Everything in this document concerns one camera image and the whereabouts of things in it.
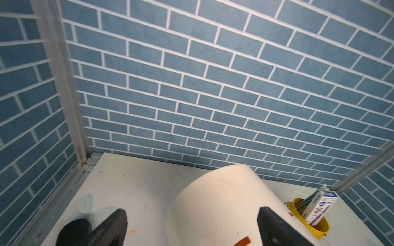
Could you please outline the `blue white pencil box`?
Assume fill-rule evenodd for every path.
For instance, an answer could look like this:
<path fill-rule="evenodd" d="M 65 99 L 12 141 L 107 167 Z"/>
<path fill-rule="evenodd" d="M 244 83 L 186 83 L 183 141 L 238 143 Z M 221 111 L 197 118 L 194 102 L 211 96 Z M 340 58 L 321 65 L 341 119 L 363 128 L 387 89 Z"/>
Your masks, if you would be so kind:
<path fill-rule="evenodd" d="M 315 226 L 322 220 L 324 215 L 333 206 L 337 199 L 338 195 L 334 191 L 317 192 L 302 213 L 301 217 L 307 224 Z"/>

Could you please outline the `yellow metal bucket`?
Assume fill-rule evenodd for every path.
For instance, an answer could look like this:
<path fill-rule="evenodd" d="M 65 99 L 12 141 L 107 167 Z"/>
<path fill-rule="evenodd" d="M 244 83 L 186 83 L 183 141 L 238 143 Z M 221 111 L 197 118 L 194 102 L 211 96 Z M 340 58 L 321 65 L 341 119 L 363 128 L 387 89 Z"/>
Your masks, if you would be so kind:
<path fill-rule="evenodd" d="M 330 226 L 325 217 L 316 225 L 309 225 L 300 215 L 300 213 L 296 210 L 296 205 L 303 202 L 304 199 L 295 198 L 292 202 L 286 202 L 285 205 L 289 209 L 292 216 L 295 216 L 307 229 L 308 231 L 317 239 L 321 240 L 324 236 L 328 235 L 330 231 Z"/>

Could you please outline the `white round drawer cabinet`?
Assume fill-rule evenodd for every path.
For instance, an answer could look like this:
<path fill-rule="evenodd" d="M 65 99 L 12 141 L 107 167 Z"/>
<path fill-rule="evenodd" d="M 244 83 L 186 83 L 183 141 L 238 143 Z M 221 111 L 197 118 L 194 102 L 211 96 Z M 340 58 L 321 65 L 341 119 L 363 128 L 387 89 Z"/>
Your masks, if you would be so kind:
<path fill-rule="evenodd" d="M 165 230 L 171 246 L 263 246 L 257 224 L 269 207 L 313 246 L 318 240 L 250 167 L 232 165 L 189 184 L 168 209 Z"/>

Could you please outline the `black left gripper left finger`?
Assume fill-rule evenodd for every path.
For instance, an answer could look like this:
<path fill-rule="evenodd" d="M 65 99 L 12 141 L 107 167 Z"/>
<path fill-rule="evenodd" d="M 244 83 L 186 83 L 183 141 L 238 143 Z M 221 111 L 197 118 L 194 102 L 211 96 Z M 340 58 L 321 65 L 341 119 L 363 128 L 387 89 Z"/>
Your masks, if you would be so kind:
<path fill-rule="evenodd" d="M 117 209 L 81 240 L 81 246 L 122 246 L 127 226 L 126 211 Z"/>

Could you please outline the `black oval case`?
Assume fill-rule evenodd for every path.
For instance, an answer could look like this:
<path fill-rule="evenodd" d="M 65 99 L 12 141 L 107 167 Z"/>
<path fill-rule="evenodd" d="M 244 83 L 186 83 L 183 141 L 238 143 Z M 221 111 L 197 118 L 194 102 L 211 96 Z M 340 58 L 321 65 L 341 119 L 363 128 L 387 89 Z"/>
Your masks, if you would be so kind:
<path fill-rule="evenodd" d="M 74 246 L 92 231 L 91 223 L 85 219 L 74 220 L 65 225 L 56 240 L 56 246 Z"/>

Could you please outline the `pencils in bucket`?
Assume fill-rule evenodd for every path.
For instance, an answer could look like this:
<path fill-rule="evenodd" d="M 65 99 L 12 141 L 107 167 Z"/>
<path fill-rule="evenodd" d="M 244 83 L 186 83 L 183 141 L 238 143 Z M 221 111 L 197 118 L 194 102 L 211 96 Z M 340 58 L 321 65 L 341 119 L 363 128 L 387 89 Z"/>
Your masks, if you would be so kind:
<path fill-rule="evenodd" d="M 330 188 L 328 188 L 328 186 L 326 184 L 320 186 L 317 190 L 315 190 L 315 192 L 313 194 L 311 194 L 309 197 L 307 197 L 302 202 L 300 202 L 298 205 L 296 205 L 296 210 L 299 212 L 300 215 L 302 215 L 304 210 L 307 208 L 309 203 L 313 200 L 313 198 L 317 194 L 324 195 L 325 192 L 329 192 L 329 191 L 330 191 Z"/>

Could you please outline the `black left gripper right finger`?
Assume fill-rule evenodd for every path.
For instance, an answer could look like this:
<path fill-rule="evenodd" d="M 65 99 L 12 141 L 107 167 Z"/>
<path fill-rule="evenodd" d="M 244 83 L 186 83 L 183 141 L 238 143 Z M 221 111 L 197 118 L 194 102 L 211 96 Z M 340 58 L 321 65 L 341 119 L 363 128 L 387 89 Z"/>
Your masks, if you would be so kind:
<path fill-rule="evenodd" d="M 257 224 L 264 246 L 312 246 L 311 242 L 269 207 L 261 207 Z"/>

